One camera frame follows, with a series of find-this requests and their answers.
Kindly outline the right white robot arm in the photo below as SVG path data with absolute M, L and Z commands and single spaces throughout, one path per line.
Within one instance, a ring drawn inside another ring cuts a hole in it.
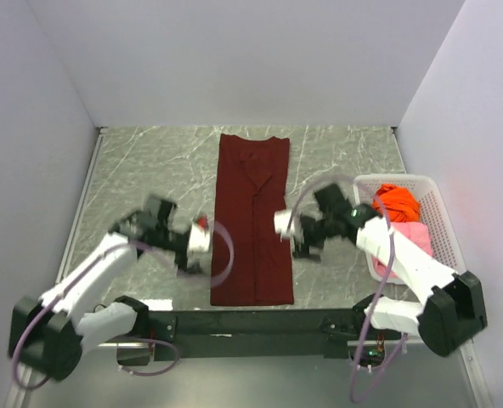
M 311 248 L 341 237 L 385 265 L 415 295 L 414 302 L 385 297 L 379 288 L 353 306 L 353 331 L 362 343 L 378 332 L 419 337 L 438 356 L 447 357 L 487 325 L 481 281 L 440 263 L 368 203 L 353 204 L 337 184 L 314 193 L 321 217 L 296 208 L 277 212 L 274 229 L 294 241 L 295 256 L 313 258 Z

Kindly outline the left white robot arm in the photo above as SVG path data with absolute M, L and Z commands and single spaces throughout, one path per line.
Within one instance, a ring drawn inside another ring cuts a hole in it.
M 191 252 L 207 252 L 211 235 L 206 216 L 192 219 L 178 231 L 172 228 L 175 202 L 150 195 L 144 206 L 115 221 L 100 243 L 72 272 L 39 298 L 23 297 L 12 311 L 8 357 L 12 369 L 29 366 L 47 380 L 60 382 L 81 357 L 101 343 L 126 337 L 154 342 L 149 307 L 120 296 L 98 312 L 99 295 L 122 272 L 146 253 L 170 252 L 179 273 L 198 274 L 188 264 Z

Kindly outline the dark red t shirt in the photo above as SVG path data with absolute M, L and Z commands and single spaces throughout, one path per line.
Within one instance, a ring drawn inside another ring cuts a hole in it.
M 213 306 L 292 304 L 291 244 L 274 230 L 274 214 L 283 211 L 290 155 L 289 139 L 248 140 L 224 134 L 218 150 L 215 219 L 229 232 L 212 238 L 212 275 L 229 261 L 229 276 L 210 291 Z

